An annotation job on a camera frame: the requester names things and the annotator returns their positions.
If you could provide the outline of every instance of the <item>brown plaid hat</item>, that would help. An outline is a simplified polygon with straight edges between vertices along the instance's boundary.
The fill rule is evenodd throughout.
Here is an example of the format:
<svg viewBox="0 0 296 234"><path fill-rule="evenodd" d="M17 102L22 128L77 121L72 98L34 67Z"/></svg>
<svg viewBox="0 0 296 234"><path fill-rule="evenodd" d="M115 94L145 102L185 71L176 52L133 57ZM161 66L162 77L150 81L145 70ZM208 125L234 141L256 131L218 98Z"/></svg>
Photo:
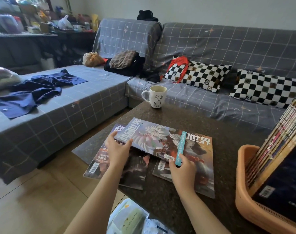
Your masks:
<svg viewBox="0 0 296 234"><path fill-rule="evenodd" d="M135 50L127 50L120 52L112 57L109 65L111 68L123 69L129 67L132 64L134 56L138 54Z"/></svg>

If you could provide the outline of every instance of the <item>blue clothing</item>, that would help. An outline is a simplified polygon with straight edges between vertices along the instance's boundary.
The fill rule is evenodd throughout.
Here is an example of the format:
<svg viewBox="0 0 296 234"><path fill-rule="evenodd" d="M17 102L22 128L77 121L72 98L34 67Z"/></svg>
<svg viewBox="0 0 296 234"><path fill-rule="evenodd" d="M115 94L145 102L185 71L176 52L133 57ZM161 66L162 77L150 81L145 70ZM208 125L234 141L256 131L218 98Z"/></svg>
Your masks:
<svg viewBox="0 0 296 234"><path fill-rule="evenodd" d="M45 100L61 94L62 86L87 82L66 69L50 75L36 75L30 80L9 87L10 94L0 97L0 111L8 118L28 114Z"/></svg>

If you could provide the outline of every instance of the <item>wall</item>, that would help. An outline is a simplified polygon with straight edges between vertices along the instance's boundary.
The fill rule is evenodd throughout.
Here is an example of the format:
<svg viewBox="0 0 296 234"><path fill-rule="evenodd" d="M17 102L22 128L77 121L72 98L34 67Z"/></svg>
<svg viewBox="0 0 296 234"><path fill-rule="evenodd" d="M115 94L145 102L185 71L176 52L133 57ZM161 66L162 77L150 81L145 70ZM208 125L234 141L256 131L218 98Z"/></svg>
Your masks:
<svg viewBox="0 0 296 234"><path fill-rule="evenodd" d="M50 0L53 9L56 6L62 6L65 10L68 10L67 4L65 0ZM70 0L71 9L74 14L86 14L87 13L87 6L86 0Z"/></svg>
<svg viewBox="0 0 296 234"><path fill-rule="evenodd" d="M296 30L296 0L86 0L87 12L136 19L151 10L161 23L185 22Z"/></svg>

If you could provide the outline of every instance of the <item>sofa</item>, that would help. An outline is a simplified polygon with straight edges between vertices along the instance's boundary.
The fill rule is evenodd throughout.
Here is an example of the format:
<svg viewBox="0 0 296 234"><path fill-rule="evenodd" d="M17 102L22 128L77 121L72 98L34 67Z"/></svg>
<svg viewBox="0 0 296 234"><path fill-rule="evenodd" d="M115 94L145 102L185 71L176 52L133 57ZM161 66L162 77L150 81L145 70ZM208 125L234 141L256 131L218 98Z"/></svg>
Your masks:
<svg viewBox="0 0 296 234"><path fill-rule="evenodd" d="M232 26L103 19L93 51L111 58L124 50L145 57L144 69L164 74L174 56L231 64L221 89L213 93L162 79L152 83L83 65L65 67L88 82L66 87L62 94L28 115L9 120L0 112L0 178L8 184L120 110L141 103L141 93L152 85L168 89L166 102L188 111L256 133L269 134L284 109L229 97L237 69L296 78L296 31ZM22 76L52 74L63 68ZM0 96L7 94L0 91Z"/></svg>

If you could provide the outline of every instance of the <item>black and white checkered pillow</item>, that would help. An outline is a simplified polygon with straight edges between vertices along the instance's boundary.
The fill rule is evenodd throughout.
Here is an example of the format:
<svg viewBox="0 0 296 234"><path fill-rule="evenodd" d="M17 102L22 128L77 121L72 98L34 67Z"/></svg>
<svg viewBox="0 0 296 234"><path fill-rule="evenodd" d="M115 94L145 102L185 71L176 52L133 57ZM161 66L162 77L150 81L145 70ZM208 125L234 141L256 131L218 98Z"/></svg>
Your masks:
<svg viewBox="0 0 296 234"><path fill-rule="evenodd" d="M164 75L164 78L177 81L184 68L185 65L177 66L177 64L174 64ZM188 70L180 82L215 93L220 89L220 82L230 69L231 65L212 65L189 61Z"/></svg>
<svg viewBox="0 0 296 234"><path fill-rule="evenodd" d="M238 70L237 76L239 82L231 97L278 108L287 108L296 98L296 79L242 69Z"/></svg>

